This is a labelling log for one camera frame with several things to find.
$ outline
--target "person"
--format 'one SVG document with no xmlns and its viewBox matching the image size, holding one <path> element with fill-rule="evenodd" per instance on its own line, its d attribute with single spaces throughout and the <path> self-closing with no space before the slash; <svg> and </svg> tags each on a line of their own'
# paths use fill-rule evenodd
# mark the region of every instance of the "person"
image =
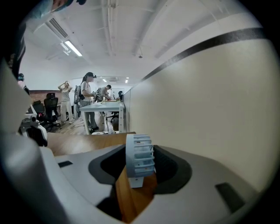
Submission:
<svg viewBox="0 0 280 224">
<path fill-rule="evenodd" d="M 13 75 L 18 79 L 21 60 L 25 54 L 24 33 L 26 30 L 26 22 L 30 19 L 41 18 L 51 12 L 60 11 L 73 3 L 74 0 L 41 0 L 24 18 L 15 32 L 15 36 L 11 39 L 11 45 L 4 49 L 5 60 L 11 69 Z M 87 0 L 76 0 L 79 5 L 83 5 Z"/>
<path fill-rule="evenodd" d="M 28 94 L 30 95 L 29 89 L 27 88 L 25 84 L 25 76 L 23 73 L 20 73 L 17 78 L 17 84 Z"/>
<path fill-rule="evenodd" d="M 119 91 L 119 99 L 123 102 L 123 91 Z"/>
<path fill-rule="evenodd" d="M 92 72 L 88 72 L 83 77 L 82 83 L 80 84 L 80 91 L 83 97 L 81 97 L 80 101 L 80 107 L 85 107 L 90 104 L 92 104 L 91 97 L 94 97 L 94 95 L 91 93 L 91 86 L 89 85 L 89 82 L 93 82 L 94 80 L 94 74 Z M 95 122 L 95 113 L 94 112 L 87 112 L 85 113 L 86 116 L 86 122 L 90 121 L 90 133 L 93 133 L 95 130 L 98 130 L 99 127 L 96 125 Z"/>
<path fill-rule="evenodd" d="M 72 115 L 72 107 L 69 97 L 69 92 L 72 90 L 72 87 L 69 85 L 69 82 L 66 81 L 58 86 L 59 90 L 61 90 L 61 107 L 60 107 L 60 114 L 61 114 L 61 124 L 65 124 L 66 122 L 66 111 L 68 112 L 69 116 L 69 124 L 74 122 L 73 115 Z"/>
<path fill-rule="evenodd" d="M 111 85 L 107 85 L 105 87 L 102 87 L 100 89 L 100 96 L 97 97 L 97 102 L 101 102 L 103 100 L 103 98 L 105 97 L 107 100 L 110 99 L 110 97 L 107 95 L 107 90 L 111 89 Z"/>
</svg>

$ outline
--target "pants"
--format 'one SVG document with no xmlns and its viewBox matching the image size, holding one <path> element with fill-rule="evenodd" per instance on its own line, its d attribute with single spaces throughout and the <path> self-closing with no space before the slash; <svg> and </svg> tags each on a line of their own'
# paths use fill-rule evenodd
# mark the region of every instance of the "pants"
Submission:
<svg viewBox="0 0 280 224">
<path fill-rule="evenodd" d="M 85 107 L 85 106 L 88 106 L 90 104 L 92 104 L 92 102 L 80 101 L 80 107 Z M 86 116 L 87 123 L 90 120 L 90 122 L 91 122 L 90 127 L 91 128 L 97 127 L 96 122 L 95 122 L 95 113 L 94 112 L 85 112 L 85 116 Z"/>
<path fill-rule="evenodd" d="M 72 108 L 70 101 L 61 101 L 60 106 L 60 114 L 61 114 L 61 121 L 66 122 L 66 111 L 69 115 L 69 122 L 73 122 L 73 115 L 72 115 Z"/>
</svg>

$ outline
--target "table leg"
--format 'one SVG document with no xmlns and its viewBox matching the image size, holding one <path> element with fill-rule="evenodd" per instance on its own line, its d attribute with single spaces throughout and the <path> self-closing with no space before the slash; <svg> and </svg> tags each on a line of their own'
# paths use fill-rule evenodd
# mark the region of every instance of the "table leg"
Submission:
<svg viewBox="0 0 280 224">
<path fill-rule="evenodd" d="M 105 111 L 102 111 L 102 112 L 101 112 L 101 119 L 102 119 L 102 124 L 104 124 L 103 113 L 105 113 L 105 117 L 106 117 L 106 112 L 105 112 Z"/>
<path fill-rule="evenodd" d="M 84 120 L 84 128 L 86 129 L 86 134 L 89 135 L 88 121 L 86 120 L 86 115 L 84 111 L 81 111 L 83 120 Z"/>
<path fill-rule="evenodd" d="M 123 107 L 119 107 L 119 133 L 124 133 L 123 131 Z"/>
</svg>

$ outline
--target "white ceiling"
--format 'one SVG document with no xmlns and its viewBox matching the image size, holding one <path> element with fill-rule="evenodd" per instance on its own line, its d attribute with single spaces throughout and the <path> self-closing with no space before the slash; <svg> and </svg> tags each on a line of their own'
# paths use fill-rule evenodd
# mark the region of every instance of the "white ceiling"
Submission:
<svg viewBox="0 0 280 224">
<path fill-rule="evenodd" d="M 170 49 L 191 33 L 242 12 L 233 0 L 87 0 L 83 6 L 74 1 L 65 10 L 30 21 L 25 37 L 46 50 L 46 59 L 69 62 L 72 78 L 87 70 L 137 82 L 172 57 Z M 51 18 L 67 37 L 44 24 Z M 64 54 L 60 43 L 66 40 L 83 56 Z"/>
</svg>

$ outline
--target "office chair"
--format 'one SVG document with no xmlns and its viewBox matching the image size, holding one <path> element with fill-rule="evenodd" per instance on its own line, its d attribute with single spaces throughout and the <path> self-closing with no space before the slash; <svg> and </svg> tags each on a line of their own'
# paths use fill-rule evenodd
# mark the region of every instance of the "office chair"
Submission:
<svg viewBox="0 0 280 224">
<path fill-rule="evenodd" d="M 118 111 L 111 112 L 111 114 L 113 114 L 113 115 L 109 116 L 109 117 L 106 117 L 106 121 L 108 120 L 108 118 L 112 117 L 112 119 L 111 119 L 111 123 L 112 123 L 114 118 L 119 118 L 119 115 L 117 115 L 118 113 L 119 113 Z"/>
<path fill-rule="evenodd" d="M 52 130 L 53 127 L 60 127 L 60 124 L 57 123 L 58 119 L 58 112 L 57 112 L 57 102 L 58 98 L 56 97 L 55 93 L 48 93 L 46 99 L 44 99 L 45 104 L 45 117 L 44 120 L 46 124 L 49 126 L 46 127 L 46 130 Z"/>
<path fill-rule="evenodd" d="M 40 122 L 40 125 L 44 125 L 44 117 L 45 117 L 44 104 L 41 103 L 41 100 L 34 101 L 33 108 L 37 113 L 37 120 Z"/>
</svg>

